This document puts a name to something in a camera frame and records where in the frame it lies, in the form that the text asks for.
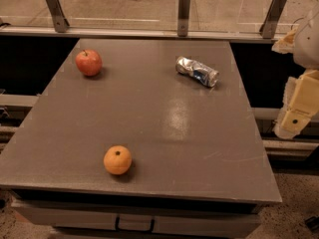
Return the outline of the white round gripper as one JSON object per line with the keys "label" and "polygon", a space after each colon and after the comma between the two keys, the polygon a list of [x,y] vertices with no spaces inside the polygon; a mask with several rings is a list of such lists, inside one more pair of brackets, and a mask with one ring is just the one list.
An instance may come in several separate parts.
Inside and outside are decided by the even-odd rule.
{"label": "white round gripper", "polygon": [[271,50],[293,53],[294,62],[307,69],[298,79],[288,78],[273,129],[279,138],[291,139],[319,112],[319,6],[309,11],[297,31],[289,31]]}

